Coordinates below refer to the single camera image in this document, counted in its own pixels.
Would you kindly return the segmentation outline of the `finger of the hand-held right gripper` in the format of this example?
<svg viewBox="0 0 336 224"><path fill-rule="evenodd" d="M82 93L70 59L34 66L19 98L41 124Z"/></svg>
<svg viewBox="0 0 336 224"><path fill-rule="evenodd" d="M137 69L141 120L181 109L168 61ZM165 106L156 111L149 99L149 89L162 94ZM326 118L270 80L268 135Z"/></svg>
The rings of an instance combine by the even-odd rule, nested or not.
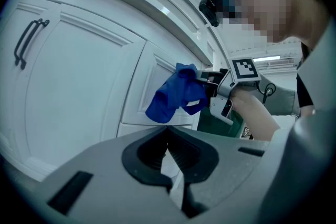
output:
<svg viewBox="0 0 336 224"><path fill-rule="evenodd" d="M217 96L217 88L218 85L215 83L205 83L204 84L204 90L205 90L205 95L207 98L207 108L210 108L211 106L211 98Z"/></svg>
<svg viewBox="0 0 336 224"><path fill-rule="evenodd" d="M195 80L203 84L219 84L222 81L223 77L224 74L220 71L199 70L196 72Z"/></svg>

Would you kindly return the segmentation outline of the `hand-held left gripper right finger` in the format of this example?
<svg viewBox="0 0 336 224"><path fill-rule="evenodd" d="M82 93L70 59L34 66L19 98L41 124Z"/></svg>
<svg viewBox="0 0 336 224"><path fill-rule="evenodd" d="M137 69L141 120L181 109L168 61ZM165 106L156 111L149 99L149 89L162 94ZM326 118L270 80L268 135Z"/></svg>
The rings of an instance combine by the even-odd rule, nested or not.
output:
<svg viewBox="0 0 336 224"><path fill-rule="evenodd" d="M205 142L216 149L218 164L203 182L188 192L198 215L189 218L169 213L168 223L262 223L261 204L267 188L256 182L255 173L268 147L267 142L241 140L170 126L168 130Z"/></svg>

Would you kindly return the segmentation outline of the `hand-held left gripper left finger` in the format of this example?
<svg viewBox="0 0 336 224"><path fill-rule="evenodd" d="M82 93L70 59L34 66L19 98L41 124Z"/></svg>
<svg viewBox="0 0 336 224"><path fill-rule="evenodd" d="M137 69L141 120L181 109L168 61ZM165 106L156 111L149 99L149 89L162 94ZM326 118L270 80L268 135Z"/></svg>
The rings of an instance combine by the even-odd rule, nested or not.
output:
<svg viewBox="0 0 336 224"><path fill-rule="evenodd" d="M166 188L138 182L122 165L129 144L161 130L155 127L87 148L46 178L46 203L80 223L168 223L168 214L180 210Z"/></svg>

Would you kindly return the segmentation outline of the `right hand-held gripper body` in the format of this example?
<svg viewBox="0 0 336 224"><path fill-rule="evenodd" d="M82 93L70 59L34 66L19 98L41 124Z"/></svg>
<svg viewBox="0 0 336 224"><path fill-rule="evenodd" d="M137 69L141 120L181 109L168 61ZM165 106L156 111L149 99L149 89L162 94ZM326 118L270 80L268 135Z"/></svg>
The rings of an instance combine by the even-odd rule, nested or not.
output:
<svg viewBox="0 0 336 224"><path fill-rule="evenodd" d="M229 68L221 68L219 73L214 76L213 83L217 84L214 96L210 99L209 110L212 116L232 125L233 121L229 114L233 107L230 95L237 86L254 87L261 76L254 64L253 58L236 58L229 61ZM220 82L215 80L222 75Z"/></svg>

